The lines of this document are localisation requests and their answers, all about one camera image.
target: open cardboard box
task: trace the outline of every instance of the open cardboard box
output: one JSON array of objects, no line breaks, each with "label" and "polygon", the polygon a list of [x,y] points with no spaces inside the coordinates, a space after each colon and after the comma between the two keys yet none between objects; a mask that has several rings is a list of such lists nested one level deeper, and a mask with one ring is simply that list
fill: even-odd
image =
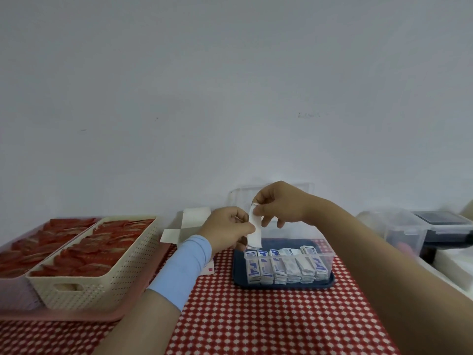
[{"label": "open cardboard box", "polygon": [[[210,207],[187,208],[182,215],[182,224],[180,229],[164,229],[161,236],[161,243],[176,244],[177,247],[189,238],[197,234],[200,227],[211,213]],[[215,273],[213,259],[204,267],[200,275],[209,275]]]}]

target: basket handle hole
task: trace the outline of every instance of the basket handle hole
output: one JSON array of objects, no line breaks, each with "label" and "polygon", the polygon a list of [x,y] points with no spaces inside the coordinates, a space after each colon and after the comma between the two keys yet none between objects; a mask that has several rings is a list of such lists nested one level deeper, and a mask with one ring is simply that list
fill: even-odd
[{"label": "basket handle hole", "polygon": [[80,284],[54,284],[54,288],[60,292],[82,292],[84,290]]}]

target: light blue sleeve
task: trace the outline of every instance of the light blue sleeve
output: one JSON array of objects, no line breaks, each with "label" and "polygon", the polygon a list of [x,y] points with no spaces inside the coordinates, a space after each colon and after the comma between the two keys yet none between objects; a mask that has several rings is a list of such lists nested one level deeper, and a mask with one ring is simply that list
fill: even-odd
[{"label": "light blue sleeve", "polygon": [[211,256],[209,241],[193,235],[179,245],[148,289],[161,294],[182,311],[197,277]]}]

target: rectangular tray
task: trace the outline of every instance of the rectangular tray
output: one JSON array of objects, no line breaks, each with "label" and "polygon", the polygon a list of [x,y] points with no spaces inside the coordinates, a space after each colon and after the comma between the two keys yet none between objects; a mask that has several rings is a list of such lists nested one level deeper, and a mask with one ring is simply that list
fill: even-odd
[{"label": "rectangular tray", "polygon": [[[96,218],[100,219],[101,217],[59,217],[57,219],[70,219],[70,218],[77,218],[77,219],[89,219],[89,218]],[[0,247],[0,252],[9,250],[11,245],[16,242],[17,240],[27,238],[29,236],[32,236],[35,234],[37,231],[40,231],[43,229],[45,224],[49,222],[46,221],[43,224],[37,226],[36,228],[20,235],[19,237],[11,240],[10,242],[2,245]],[[82,234],[84,234],[87,230],[91,229],[89,227],[86,229],[84,232],[78,234],[74,239],[77,237],[80,237]],[[70,244],[71,242],[74,241],[74,239],[71,239],[69,242],[64,244],[62,247],[60,247],[58,250],[55,252],[51,253],[50,256],[48,256],[45,260],[49,259],[51,256],[54,256],[56,253],[58,253],[62,248]],[[34,291],[31,283],[27,279],[27,274],[25,273],[23,275],[17,276],[16,278],[2,278],[0,279],[0,309],[9,309],[9,310],[31,310],[34,308],[37,308],[41,306],[43,303],[41,302],[41,299],[39,298],[38,294]]]},{"label": "rectangular tray", "polygon": [[[106,217],[97,222],[92,228],[75,238],[68,246],[79,243],[91,235],[102,223],[113,220],[144,220],[155,219],[125,254],[102,276],[29,276],[34,289],[46,307],[56,310],[109,310],[117,306],[128,291],[135,278],[140,274],[146,263],[159,245],[159,226],[156,215],[133,215]],[[38,270],[42,264],[52,264],[53,257],[39,263],[31,271]],[[64,284],[73,284],[76,290],[63,290]]]},{"label": "rectangular tray", "polygon": [[112,322],[120,320],[131,310],[141,294],[154,278],[156,271],[170,248],[170,244],[160,243],[151,260],[145,265],[121,302],[115,309],[97,310],[51,310],[44,306],[33,310],[0,310],[0,320],[23,321],[99,321]]},{"label": "rectangular tray", "polygon": [[[316,248],[319,248],[316,242],[309,239],[262,239],[263,250],[269,249],[281,249],[281,248],[296,248],[299,249],[302,245],[310,245]],[[236,250],[233,252],[233,282],[244,288],[244,289],[260,289],[260,290],[270,290],[270,289],[327,289],[335,284],[335,275],[331,271],[327,280],[315,280],[310,284],[248,284],[246,280],[246,260],[244,252]]]}]

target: left hand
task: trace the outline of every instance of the left hand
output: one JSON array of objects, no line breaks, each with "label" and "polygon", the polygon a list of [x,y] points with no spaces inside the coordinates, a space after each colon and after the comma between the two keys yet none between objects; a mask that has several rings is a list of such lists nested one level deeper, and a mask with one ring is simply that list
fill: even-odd
[{"label": "left hand", "polygon": [[248,222],[248,213],[238,207],[225,207],[214,210],[198,234],[209,241],[213,257],[229,247],[245,250],[244,241],[238,240],[254,231],[254,225]]}]

